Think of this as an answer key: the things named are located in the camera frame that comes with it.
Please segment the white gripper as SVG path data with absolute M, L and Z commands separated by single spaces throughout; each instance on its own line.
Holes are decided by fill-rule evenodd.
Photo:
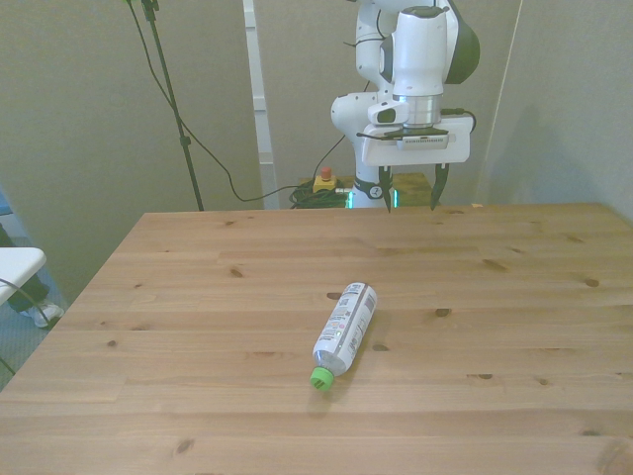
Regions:
M 394 126 L 369 125 L 361 135 L 361 159 L 379 167 L 379 186 L 388 212 L 392 209 L 393 174 L 390 166 L 436 164 L 430 209 L 440 202 L 449 165 L 462 163 L 470 156 L 471 117 L 443 117 L 430 132 L 409 132 Z

